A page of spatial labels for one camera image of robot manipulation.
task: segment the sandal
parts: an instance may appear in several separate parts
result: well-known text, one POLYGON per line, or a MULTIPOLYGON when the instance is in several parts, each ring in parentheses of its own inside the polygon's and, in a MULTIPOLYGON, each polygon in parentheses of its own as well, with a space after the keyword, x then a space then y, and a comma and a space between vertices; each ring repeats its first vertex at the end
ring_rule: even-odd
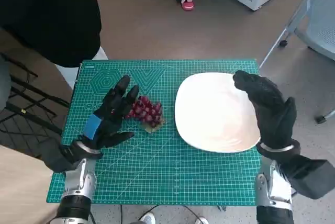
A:
POLYGON ((191 11, 194 8, 193 0, 182 0, 181 3, 185 11, 191 11))

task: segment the white plate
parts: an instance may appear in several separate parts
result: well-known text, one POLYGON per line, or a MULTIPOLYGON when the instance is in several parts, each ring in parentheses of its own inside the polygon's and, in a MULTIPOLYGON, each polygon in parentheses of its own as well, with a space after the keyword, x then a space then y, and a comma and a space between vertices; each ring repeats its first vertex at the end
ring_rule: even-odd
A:
POLYGON ((185 79, 176 97, 175 121, 186 143, 206 151, 245 151, 260 137, 252 103, 226 73, 185 79))

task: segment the green cutting mat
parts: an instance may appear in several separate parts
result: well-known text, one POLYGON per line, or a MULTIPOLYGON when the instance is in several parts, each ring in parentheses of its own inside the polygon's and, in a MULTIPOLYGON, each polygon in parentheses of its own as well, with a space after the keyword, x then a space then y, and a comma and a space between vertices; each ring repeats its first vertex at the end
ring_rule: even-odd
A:
MULTIPOLYGON (((140 93, 161 101, 166 119, 156 133, 146 133, 135 121, 123 129, 136 136, 117 147, 104 149, 96 165, 94 203, 164 205, 254 205, 254 178, 260 166, 255 148, 232 154, 195 149, 178 135, 174 103, 178 87, 201 72, 257 73, 254 60, 138 60, 84 61, 65 125, 62 143, 81 134, 89 115, 107 91, 124 75, 140 93)), ((54 174, 47 202, 59 202, 62 174, 54 174)))

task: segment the grape cluster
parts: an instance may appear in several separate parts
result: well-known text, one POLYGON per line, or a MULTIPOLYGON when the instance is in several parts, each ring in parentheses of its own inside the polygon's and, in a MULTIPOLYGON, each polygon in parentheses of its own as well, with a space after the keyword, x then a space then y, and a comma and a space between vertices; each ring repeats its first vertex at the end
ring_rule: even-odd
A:
POLYGON ((149 124, 155 128, 162 122, 162 103, 157 102, 152 104, 148 97, 139 96, 138 100, 133 103, 132 109, 125 118, 134 118, 140 120, 142 123, 149 124))

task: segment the gray cloth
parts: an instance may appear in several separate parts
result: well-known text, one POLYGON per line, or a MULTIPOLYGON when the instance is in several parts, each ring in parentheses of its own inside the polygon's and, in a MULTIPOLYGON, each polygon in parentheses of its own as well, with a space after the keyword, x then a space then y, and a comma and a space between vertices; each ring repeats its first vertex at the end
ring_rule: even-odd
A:
POLYGON ((10 94, 10 76, 8 63, 0 55, 0 111, 6 107, 10 94))

